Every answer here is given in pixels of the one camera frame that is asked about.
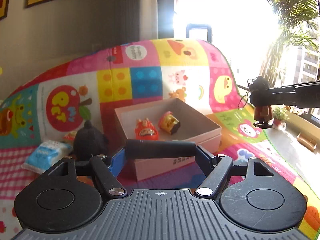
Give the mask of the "pink cardboard box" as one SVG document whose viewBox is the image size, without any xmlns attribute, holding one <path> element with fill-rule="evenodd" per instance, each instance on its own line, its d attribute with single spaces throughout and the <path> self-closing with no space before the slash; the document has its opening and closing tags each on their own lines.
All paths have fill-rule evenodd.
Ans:
<svg viewBox="0 0 320 240">
<path fill-rule="evenodd" d="M 222 128 L 180 99 L 166 99 L 115 109 L 124 138 L 135 139 L 136 121 L 148 118 L 161 141 L 190 141 L 210 153 L 217 152 Z M 195 161 L 194 157 L 140 159 L 131 162 L 136 180 L 149 179 Z"/>
</svg>

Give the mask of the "black foam cylinder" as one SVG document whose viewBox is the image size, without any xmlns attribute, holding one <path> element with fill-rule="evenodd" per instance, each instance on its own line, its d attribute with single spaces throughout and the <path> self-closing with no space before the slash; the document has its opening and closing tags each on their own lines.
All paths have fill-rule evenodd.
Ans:
<svg viewBox="0 0 320 240">
<path fill-rule="evenodd" d="M 125 144 L 127 159 L 161 159 L 194 157 L 197 146 L 188 141 L 152 141 L 128 139 Z"/>
</svg>

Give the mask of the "small green red figurine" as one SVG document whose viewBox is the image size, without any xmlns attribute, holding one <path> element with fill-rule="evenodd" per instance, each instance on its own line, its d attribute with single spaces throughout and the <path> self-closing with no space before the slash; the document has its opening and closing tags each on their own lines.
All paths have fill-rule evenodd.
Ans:
<svg viewBox="0 0 320 240">
<path fill-rule="evenodd" d="M 63 141 L 67 143 L 73 143 L 76 137 L 77 131 L 70 131 L 63 136 Z"/>
</svg>

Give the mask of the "black plush mouse toy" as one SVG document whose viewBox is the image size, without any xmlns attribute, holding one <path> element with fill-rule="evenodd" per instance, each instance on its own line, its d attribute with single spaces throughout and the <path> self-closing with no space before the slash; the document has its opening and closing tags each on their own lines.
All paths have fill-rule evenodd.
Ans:
<svg viewBox="0 0 320 240">
<path fill-rule="evenodd" d="M 108 138 L 87 120 L 76 133 L 73 153 L 78 161 L 88 161 L 93 156 L 108 153 Z"/>
</svg>

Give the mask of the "large palm plant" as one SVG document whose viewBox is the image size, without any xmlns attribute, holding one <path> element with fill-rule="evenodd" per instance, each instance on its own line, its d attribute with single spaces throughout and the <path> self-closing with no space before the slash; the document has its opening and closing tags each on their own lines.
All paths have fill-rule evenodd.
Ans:
<svg viewBox="0 0 320 240">
<path fill-rule="evenodd" d="M 270 46 L 260 75 L 274 87 L 281 76 L 279 67 L 283 50 L 288 46 L 312 48 L 319 52 L 317 33 L 319 0 L 267 0 L 278 18 L 280 34 Z"/>
</svg>

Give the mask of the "colourful cartoon play mat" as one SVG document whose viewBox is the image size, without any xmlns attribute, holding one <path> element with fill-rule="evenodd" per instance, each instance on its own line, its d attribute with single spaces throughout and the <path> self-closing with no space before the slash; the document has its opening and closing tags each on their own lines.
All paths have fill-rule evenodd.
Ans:
<svg viewBox="0 0 320 240">
<path fill-rule="evenodd" d="M 1 239 L 21 226 L 13 210 L 17 194 L 35 178 L 22 168 L 46 140 L 60 141 L 89 120 L 108 138 L 108 149 L 122 144 L 115 109 L 147 102 L 181 100 L 221 127 L 221 140 L 196 136 L 210 152 L 234 160 L 265 161 L 307 198 L 300 230 L 319 239 L 319 198 L 256 128 L 253 108 L 244 105 L 223 54 L 206 41 L 147 40 L 101 50 L 51 68 L 18 87 L 1 104 Z"/>
</svg>

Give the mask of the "black-haired doll keychain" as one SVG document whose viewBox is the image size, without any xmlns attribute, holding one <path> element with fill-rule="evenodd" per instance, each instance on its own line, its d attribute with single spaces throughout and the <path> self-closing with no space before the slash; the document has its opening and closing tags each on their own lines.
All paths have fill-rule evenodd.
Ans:
<svg viewBox="0 0 320 240">
<path fill-rule="evenodd" d="M 248 99 L 253 105 L 254 127 L 260 129 L 271 128 L 272 125 L 269 122 L 273 119 L 272 108 L 271 105 L 267 104 L 266 100 L 266 92 L 271 88 L 270 83 L 262 76 L 258 76 L 255 79 L 249 79 L 247 87 L 241 85 L 238 85 L 238 87 L 246 91 L 240 102 L 246 97 L 245 105 Z"/>
</svg>

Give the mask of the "small potted plant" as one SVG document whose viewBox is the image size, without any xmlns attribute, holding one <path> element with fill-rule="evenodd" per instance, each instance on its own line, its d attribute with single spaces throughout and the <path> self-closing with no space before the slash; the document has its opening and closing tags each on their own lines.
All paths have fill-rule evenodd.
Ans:
<svg viewBox="0 0 320 240">
<path fill-rule="evenodd" d="M 273 110 L 273 128 L 284 131 L 287 127 L 286 120 L 288 119 L 287 110 L 285 107 L 276 106 Z"/>
</svg>

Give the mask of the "blue tissue pack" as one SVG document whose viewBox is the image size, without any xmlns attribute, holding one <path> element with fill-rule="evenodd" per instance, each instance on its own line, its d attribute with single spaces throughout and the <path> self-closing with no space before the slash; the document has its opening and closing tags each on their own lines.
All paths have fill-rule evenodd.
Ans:
<svg viewBox="0 0 320 240">
<path fill-rule="evenodd" d="M 52 140 L 44 141 L 40 144 L 25 162 L 21 168 L 42 174 L 60 159 L 68 156 L 72 151 L 72 146 L 64 142 L 57 142 Z"/>
</svg>

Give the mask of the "red daruma doll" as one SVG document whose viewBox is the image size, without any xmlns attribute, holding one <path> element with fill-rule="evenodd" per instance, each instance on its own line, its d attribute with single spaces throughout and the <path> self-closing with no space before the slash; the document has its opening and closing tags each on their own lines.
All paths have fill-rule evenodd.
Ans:
<svg viewBox="0 0 320 240">
<path fill-rule="evenodd" d="M 137 140 L 159 140 L 159 132 L 148 118 L 136 120 L 135 135 Z"/>
</svg>

